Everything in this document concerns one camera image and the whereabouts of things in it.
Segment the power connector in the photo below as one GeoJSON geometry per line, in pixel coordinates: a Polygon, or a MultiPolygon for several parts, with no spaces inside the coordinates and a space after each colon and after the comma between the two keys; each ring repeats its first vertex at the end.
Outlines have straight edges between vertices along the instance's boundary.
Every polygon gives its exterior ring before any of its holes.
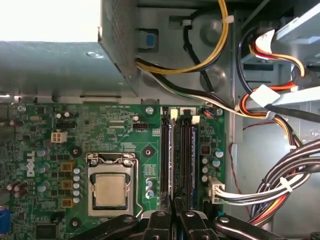
{"type": "Polygon", "coordinates": [[[223,200],[220,199],[216,191],[217,189],[225,190],[225,185],[221,183],[216,177],[209,179],[207,194],[212,204],[223,204],[223,200]]]}

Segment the cable tie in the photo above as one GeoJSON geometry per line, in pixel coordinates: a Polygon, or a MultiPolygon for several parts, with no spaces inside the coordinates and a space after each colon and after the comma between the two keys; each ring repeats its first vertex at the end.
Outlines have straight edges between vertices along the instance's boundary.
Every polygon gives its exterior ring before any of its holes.
{"type": "Polygon", "coordinates": [[[186,27],[186,26],[191,26],[192,25],[192,20],[191,19],[183,19],[181,22],[181,25],[186,27]]]}
{"type": "Polygon", "coordinates": [[[232,24],[235,21],[235,17],[233,15],[226,16],[221,20],[223,24],[232,24]]]}
{"type": "Polygon", "coordinates": [[[288,190],[289,193],[292,193],[292,188],[287,179],[280,177],[280,183],[288,190]]]}
{"type": "Polygon", "coordinates": [[[276,116],[276,113],[274,113],[273,111],[268,111],[265,115],[265,120],[273,120],[276,116]]]}

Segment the white power connector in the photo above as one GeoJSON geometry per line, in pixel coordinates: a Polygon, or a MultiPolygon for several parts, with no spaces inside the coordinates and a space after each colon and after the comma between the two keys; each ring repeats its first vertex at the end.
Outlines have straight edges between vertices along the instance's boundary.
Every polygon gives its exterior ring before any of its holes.
{"type": "Polygon", "coordinates": [[[68,132],[52,132],[51,133],[51,143],[61,144],[67,141],[68,132]]]}

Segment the white connector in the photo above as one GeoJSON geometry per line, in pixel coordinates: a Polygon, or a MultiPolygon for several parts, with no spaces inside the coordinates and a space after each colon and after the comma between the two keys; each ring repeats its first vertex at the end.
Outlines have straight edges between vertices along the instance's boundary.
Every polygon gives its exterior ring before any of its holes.
{"type": "Polygon", "coordinates": [[[61,144],[67,141],[68,132],[52,132],[51,133],[51,143],[61,144]]]}
{"type": "Polygon", "coordinates": [[[208,183],[207,193],[208,193],[208,197],[210,198],[212,204],[222,204],[223,203],[223,200],[220,199],[216,195],[217,189],[221,189],[224,191],[225,185],[223,183],[221,183],[215,177],[210,178],[209,183],[208,183]]]}

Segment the black wire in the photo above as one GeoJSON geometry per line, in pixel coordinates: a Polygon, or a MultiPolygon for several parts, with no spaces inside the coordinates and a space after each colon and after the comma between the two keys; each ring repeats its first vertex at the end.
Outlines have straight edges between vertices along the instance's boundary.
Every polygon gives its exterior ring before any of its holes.
{"type": "Polygon", "coordinates": [[[214,101],[226,106],[227,108],[234,109],[234,107],[232,105],[228,104],[227,102],[225,102],[224,100],[219,98],[214,93],[180,87],[180,86],[177,86],[177,85],[173,84],[172,82],[170,82],[168,79],[166,79],[161,74],[152,73],[152,75],[155,76],[160,82],[162,82],[163,84],[165,84],[166,86],[168,86],[169,88],[171,88],[171,89],[173,89],[175,91],[178,91],[178,92],[181,92],[181,93],[184,93],[184,94],[188,94],[188,95],[197,95],[197,96],[202,96],[202,97],[205,97],[205,98],[209,98],[209,99],[212,99],[212,100],[214,100],[214,101]]]}

